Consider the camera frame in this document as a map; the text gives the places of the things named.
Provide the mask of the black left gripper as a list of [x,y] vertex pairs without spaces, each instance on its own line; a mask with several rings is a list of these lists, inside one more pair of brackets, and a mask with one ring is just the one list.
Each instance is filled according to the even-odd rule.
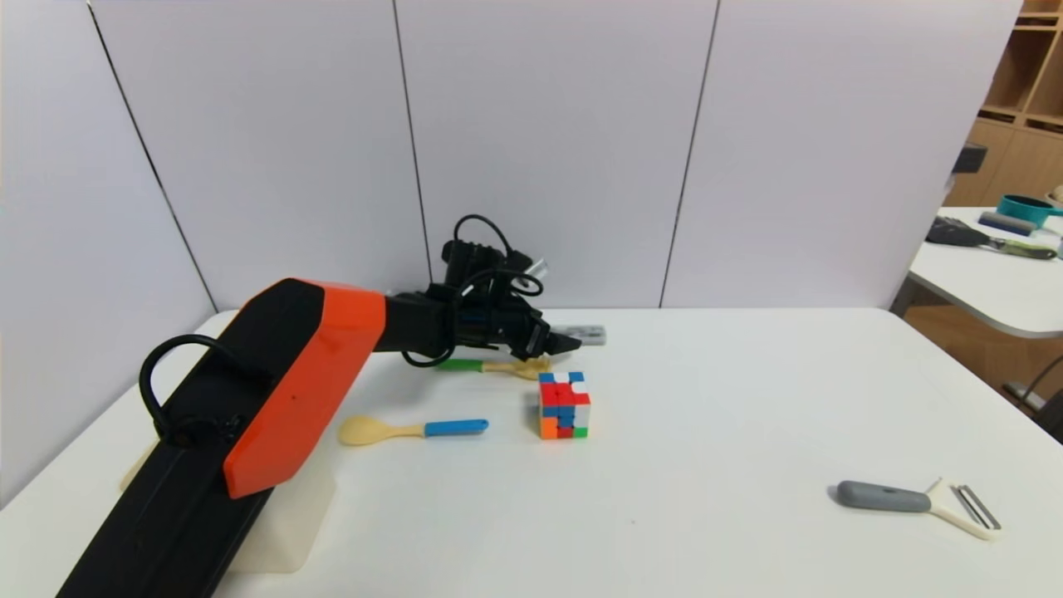
[[509,355],[518,360],[539,357],[544,352],[549,355],[564,355],[583,345],[580,338],[550,332],[550,326],[543,321],[541,313],[528,306],[490,311],[488,332],[493,344],[505,346]]

